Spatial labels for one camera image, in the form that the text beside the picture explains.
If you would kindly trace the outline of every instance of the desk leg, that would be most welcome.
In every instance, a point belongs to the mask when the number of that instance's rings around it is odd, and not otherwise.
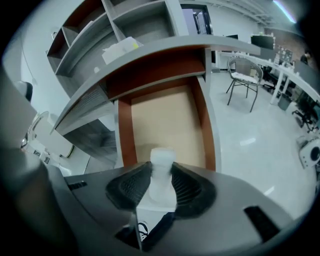
[[[289,79],[289,76],[286,77],[286,81],[285,81],[285,84],[284,84],[284,87],[283,87],[283,90],[282,90],[282,93],[285,94],[287,89],[288,89],[288,85],[289,85],[289,82],[290,82],[290,79]]]
[[[279,92],[279,89],[280,89],[280,86],[281,86],[281,83],[282,83],[282,79],[284,78],[284,72],[281,71],[280,72],[280,75],[279,75],[279,79],[278,79],[278,82],[276,83],[276,87],[275,87],[275,90],[274,90],[274,93],[272,95],[272,98],[271,98],[271,101],[270,101],[270,104],[274,104],[276,98],[277,98],[277,94]]]

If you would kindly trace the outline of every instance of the chair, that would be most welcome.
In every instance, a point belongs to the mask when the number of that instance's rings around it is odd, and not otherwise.
[[[235,64],[235,72],[231,71],[230,67],[232,66],[232,64]],[[251,70],[256,71],[258,80],[250,76]],[[232,82],[231,82],[228,90],[226,91],[226,94],[227,94],[229,89],[231,88],[231,94],[230,94],[230,98],[229,98],[227,105],[229,105],[229,103],[230,103],[232,93],[234,91],[234,87],[235,86],[246,86],[246,98],[248,97],[248,90],[249,89],[255,92],[255,98],[254,98],[254,101],[253,101],[253,104],[252,104],[252,107],[250,110],[250,113],[251,113],[251,111],[254,107],[254,104],[256,102],[257,96],[258,96],[258,86],[260,85],[261,80],[264,76],[262,69],[257,64],[255,64],[254,62],[252,62],[246,58],[236,57],[236,58],[229,59],[228,71],[229,71],[230,76],[232,78]]]

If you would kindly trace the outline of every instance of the person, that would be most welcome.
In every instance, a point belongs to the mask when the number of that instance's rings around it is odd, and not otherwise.
[[[311,58],[311,52],[309,50],[304,51],[304,55],[301,56],[300,61],[308,65],[308,60]]]

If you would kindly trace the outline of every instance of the ceiling light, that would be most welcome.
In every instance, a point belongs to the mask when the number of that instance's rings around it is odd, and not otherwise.
[[[291,21],[292,23],[296,23],[295,19],[291,16],[291,14],[286,10],[286,8],[277,0],[273,0],[273,2],[281,9],[281,11],[285,14],[285,16]]]

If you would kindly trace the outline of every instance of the ceiling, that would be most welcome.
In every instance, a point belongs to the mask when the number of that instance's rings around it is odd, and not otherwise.
[[[205,0],[213,6],[236,11],[266,28],[273,28],[301,35],[294,23],[272,0]],[[306,13],[301,0],[279,0],[295,20]]]

